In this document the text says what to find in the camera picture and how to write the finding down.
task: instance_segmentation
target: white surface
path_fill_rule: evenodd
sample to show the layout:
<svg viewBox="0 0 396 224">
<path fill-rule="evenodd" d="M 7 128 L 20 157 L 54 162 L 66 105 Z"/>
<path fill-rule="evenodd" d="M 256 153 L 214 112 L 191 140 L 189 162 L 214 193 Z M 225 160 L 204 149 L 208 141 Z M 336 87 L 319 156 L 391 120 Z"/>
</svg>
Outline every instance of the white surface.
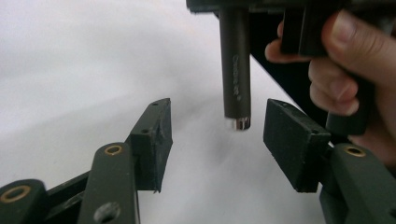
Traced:
<svg viewBox="0 0 396 224">
<path fill-rule="evenodd" d="M 163 192 L 139 192 L 143 224 L 324 223 L 262 142 L 267 98 L 288 98 L 253 60 L 252 127 L 224 129 L 214 16 L 184 0 L 2 0 L 0 30 L 0 186 L 88 171 L 170 97 L 174 144 Z"/>
</svg>

